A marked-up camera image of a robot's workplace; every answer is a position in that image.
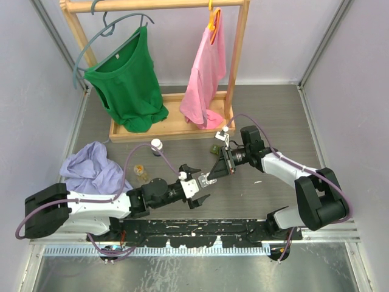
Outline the clear pill box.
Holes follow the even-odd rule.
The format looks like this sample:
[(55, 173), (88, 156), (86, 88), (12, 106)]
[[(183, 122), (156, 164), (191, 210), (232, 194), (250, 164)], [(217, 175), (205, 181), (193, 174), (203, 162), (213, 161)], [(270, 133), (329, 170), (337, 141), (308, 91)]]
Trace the clear pill box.
[(202, 173), (198, 177), (198, 183), (202, 188), (206, 188), (212, 184), (215, 184), (217, 182), (217, 179), (208, 179), (209, 173)]

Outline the white pill bottle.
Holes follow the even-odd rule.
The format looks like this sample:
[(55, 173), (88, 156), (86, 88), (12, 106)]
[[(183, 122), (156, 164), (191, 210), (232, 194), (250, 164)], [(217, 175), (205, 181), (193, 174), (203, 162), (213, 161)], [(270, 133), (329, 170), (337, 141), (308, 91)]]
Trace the white pill bottle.
[(158, 138), (153, 139), (151, 141), (151, 150), (153, 155), (160, 156), (160, 154), (164, 152), (162, 141)]

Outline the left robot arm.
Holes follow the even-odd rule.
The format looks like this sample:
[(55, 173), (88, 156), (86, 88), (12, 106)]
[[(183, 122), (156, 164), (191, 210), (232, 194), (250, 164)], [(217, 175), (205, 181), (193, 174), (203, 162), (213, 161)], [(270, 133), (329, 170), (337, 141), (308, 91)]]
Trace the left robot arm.
[(53, 234), (102, 235), (108, 241), (117, 240), (122, 233), (119, 220), (148, 216), (151, 209), (183, 201), (190, 209), (203, 204), (206, 197), (195, 195), (216, 181), (206, 174), (194, 178), (196, 169), (184, 164), (178, 180), (168, 184), (154, 178), (139, 188), (120, 195), (90, 195), (70, 191), (64, 183), (53, 184), (25, 200), (24, 236), (28, 239)]

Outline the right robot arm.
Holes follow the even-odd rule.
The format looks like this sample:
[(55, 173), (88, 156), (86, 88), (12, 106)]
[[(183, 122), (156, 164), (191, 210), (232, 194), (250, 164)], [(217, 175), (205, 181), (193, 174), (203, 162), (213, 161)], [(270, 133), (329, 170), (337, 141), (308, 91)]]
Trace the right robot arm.
[(229, 145), (221, 147), (207, 180), (229, 176), (235, 173), (237, 166), (249, 164), (291, 186), (295, 190), (297, 205), (286, 206), (267, 215), (265, 226), (269, 237), (279, 240), (291, 228), (306, 227), (316, 231), (347, 220), (351, 209), (331, 169), (305, 167), (266, 147), (255, 126), (244, 127), (240, 133), (243, 144), (235, 149)]

